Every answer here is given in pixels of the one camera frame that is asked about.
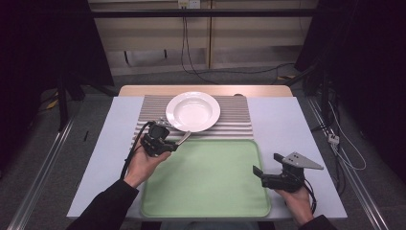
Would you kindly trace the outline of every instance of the black sleeve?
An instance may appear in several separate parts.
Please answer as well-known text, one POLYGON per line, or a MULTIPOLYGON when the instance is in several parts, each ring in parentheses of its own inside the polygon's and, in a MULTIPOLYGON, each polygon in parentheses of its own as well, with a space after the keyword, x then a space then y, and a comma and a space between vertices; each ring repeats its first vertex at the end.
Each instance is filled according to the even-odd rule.
POLYGON ((98 194, 67 229, 120 229, 138 190, 123 180, 98 194))
POLYGON ((337 228, 335 228, 334 225, 332 225, 324 215, 314 218, 313 220, 309 221, 308 223, 299 228, 299 230, 318 230, 318 229, 337 230, 337 228))

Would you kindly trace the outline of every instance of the green mat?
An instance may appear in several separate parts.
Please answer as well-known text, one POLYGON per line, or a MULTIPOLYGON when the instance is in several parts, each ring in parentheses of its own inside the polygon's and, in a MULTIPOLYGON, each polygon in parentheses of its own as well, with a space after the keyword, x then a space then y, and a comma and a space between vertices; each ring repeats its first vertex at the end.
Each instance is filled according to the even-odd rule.
POLYGON ((251 140, 188 140, 146 182, 141 211, 148 218, 265 217, 270 201, 253 165, 251 140))

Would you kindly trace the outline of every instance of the striped placemat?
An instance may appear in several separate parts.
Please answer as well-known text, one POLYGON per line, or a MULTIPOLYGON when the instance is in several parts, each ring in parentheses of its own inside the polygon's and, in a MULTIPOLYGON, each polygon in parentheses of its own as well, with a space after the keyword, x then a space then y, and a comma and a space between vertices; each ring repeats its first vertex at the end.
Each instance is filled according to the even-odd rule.
MULTIPOLYGON (((173 96, 150 96, 144 98, 135 134, 148 121, 167 119, 167 105, 173 96)), ((220 117, 214 126, 195 132, 195 139, 254 139, 247 99, 243 96, 214 96, 220 105, 220 117)), ((169 128, 170 139, 179 139, 185 132, 169 128)))

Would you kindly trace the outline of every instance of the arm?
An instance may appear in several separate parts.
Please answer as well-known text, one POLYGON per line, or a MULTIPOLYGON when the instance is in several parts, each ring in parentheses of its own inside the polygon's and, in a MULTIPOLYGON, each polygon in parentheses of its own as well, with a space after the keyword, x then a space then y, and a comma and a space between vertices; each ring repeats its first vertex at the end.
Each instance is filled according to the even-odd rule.
POLYGON ((116 181, 98 194, 67 229, 120 229, 128 208, 138 194, 136 188, 169 156, 167 151, 158 157, 149 157, 143 147, 137 148, 124 180, 116 181))
POLYGON ((293 216, 293 220, 298 225, 299 230, 307 229, 323 229, 334 230, 336 229, 328 219, 321 215, 317 218, 313 217, 310 208, 310 199, 305 187, 302 187, 295 193, 288 193, 284 190, 275 190, 286 201, 287 208, 293 216))

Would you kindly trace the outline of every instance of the hand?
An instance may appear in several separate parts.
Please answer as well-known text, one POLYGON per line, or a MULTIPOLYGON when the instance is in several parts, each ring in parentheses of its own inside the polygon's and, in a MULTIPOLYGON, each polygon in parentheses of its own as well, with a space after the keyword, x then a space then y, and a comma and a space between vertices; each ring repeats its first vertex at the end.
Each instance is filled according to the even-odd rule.
POLYGON ((131 187, 137 188, 141 183, 146 181, 153 174, 156 167, 170 157, 170 155, 170 151, 165 151, 157 157, 150 157, 139 141, 134 156, 129 163, 124 181, 131 187))
POLYGON ((295 193, 288 193, 284 190, 275 190, 286 201, 287 208, 293 216, 296 225, 303 226, 305 223, 314 219, 310 208, 310 199, 308 191, 302 187, 295 193))

